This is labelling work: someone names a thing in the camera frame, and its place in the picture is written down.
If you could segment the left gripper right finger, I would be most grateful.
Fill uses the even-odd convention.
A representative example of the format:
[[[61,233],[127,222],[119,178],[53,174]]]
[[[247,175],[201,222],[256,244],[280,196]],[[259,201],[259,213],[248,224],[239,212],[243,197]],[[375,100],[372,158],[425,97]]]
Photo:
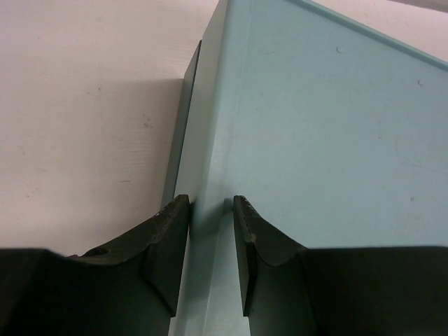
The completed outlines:
[[[446,335],[447,249],[307,248],[233,199],[252,335]]]

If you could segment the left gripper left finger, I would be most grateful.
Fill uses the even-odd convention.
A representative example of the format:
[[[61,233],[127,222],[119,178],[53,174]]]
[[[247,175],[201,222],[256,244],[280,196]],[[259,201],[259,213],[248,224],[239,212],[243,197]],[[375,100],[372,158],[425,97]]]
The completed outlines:
[[[2,249],[1,334],[167,335],[189,220],[189,199],[179,195],[84,255]]]

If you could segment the teal drawer box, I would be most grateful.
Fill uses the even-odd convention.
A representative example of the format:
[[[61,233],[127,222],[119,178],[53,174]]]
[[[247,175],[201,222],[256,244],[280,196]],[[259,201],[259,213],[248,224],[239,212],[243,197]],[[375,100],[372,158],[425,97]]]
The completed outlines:
[[[445,61],[313,1],[220,1],[191,64],[172,335],[249,333],[236,195],[311,248],[447,245]]]

